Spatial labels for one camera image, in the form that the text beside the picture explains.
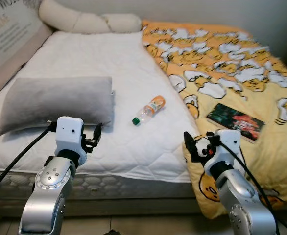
wall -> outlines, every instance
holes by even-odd
[[[287,0],[57,0],[80,11],[241,27],[287,63]]]

gray pillow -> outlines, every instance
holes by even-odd
[[[112,78],[18,78],[8,91],[0,117],[0,135],[48,126],[61,116],[81,118],[86,125],[113,122]]]

green bottle cap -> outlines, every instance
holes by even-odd
[[[136,117],[136,118],[134,118],[134,119],[132,120],[132,122],[133,122],[134,125],[138,125],[139,122],[140,122],[140,120]]]

floor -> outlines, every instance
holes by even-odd
[[[287,212],[279,216],[287,222]],[[18,226],[16,219],[0,220],[0,235],[16,235]],[[228,217],[207,220],[200,214],[67,218],[61,235],[103,235],[110,229],[123,235],[233,235]],[[280,232],[287,235],[285,228]]]

bottle label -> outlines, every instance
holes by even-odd
[[[152,110],[154,114],[165,105],[165,99],[162,96],[155,97],[147,106]]]

